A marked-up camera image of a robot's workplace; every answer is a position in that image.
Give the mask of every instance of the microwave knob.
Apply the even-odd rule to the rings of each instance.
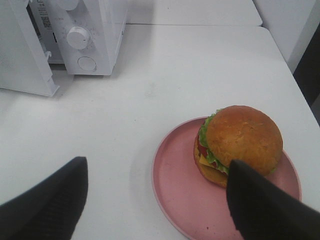
[[[71,11],[78,6],[79,0],[57,0],[57,3],[60,8]]]
[[[66,35],[66,41],[74,49],[85,49],[88,45],[90,34],[82,27],[72,27]]]

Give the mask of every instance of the microwave door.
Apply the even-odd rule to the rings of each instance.
[[[0,88],[53,96],[59,86],[48,64],[51,53],[40,44],[28,2],[0,1]]]

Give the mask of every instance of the bottom bun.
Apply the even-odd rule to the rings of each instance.
[[[207,180],[209,180],[212,183],[218,184],[221,187],[224,187],[224,188],[227,187],[228,177],[224,173],[222,173],[219,170],[216,170],[212,167],[202,165],[201,163],[199,163],[201,154],[198,150],[197,138],[195,138],[195,141],[194,141],[193,155],[194,155],[194,161],[195,161],[196,166],[198,167],[200,173]]]

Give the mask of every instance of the plate rim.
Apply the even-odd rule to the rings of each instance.
[[[197,121],[197,120],[201,120],[201,119],[206,119],[208,118],[208,116],[200,116],[200,117],[195,117],[195,118],[192,118],[192,119],[189,119],[187,121],[184,121],[180,124],[178,124],[176,127],[172,128],[163,138],[162,140],[160,141],[158,147],[156,148],[156,151],[155,151],[155,154],[153,156],[153,161],[152,161],[152,169],[151,169],[151,182],[152,182],[152,190],[153,190],[153,195],[156,199],[156,202],[158,204],[158,206],[160,207],[162,213],[164,214],[164,216],[168,219],[168,221],[180,232],[182,233],[185,237],[187,237],[188,239],[190,240],[198,240],[192,236],[190,236],[188,233],[186,233],[184,230],[182,230],[172,219],[171,217],[169,216],[169,214],[166,212],[166,210],[164,209],[164,207],[162,206],[160,200],[159,200],[159,197],[157,195],[157,191],[156,191],[156,187],[155,187],[155,162],[156,162],[156,157],[158,155],[158,152],[159,152],[159,149],[160,147],[162,146],[162,144],[164,143],[164,141],[169,137],[169,135],[174,132],[176,129],[182,127],[183,125],[185,124],[188,124],[190,122],[193,122],[193,121]],[[299,197],[298,197],[298,200],[301,202],[302,201],[302,189],[301,189],[301,183],[300,183],[300,179],[299,179],[299,175],[298,175],[298,172],[293,164],[293,162],[291,161],[291,159],[289,158],[288,154],[285,152],[284,149],[282,149],[282,152],[284,153],[285,157],[289,160],[289,163],[290,165],[292,166],[293,168],[293,172],[296,176],[296,179],[297,179],[297,183],[298,183],[298,191],[299,191]]]

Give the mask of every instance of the white wall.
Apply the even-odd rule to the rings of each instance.
[[[253,0],[293,73],[320,22],[320,0]]]

